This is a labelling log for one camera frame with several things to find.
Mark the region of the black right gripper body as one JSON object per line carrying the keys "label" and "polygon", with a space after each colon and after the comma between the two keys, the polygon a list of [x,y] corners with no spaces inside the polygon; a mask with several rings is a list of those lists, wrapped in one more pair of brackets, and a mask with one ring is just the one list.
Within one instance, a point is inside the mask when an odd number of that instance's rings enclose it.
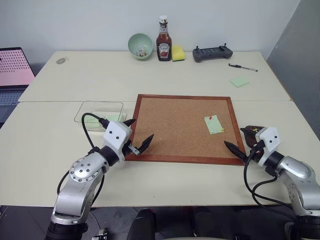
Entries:
{"label": "black right gripper body", "polygon": [[[252,148],[255,144],[257,144],[256,134],[263,129],[262,126],[248,125],[245,128],[249,129],[249,135],[244,135],[246,145]],[[259,162],[263,155],[263,148],[256,151],[253,161]]]}

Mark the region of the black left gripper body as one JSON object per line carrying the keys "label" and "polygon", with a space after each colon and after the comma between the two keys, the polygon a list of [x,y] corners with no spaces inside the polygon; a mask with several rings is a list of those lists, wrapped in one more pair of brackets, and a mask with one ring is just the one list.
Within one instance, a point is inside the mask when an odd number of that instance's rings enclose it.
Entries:
{"label": "black left gripper body", "polygon": [[136,156],[140,155],[140,151],[132,145],[132,141],[129,139],[122,147],[122,153],[125,157],[130,154],[134,154]]}

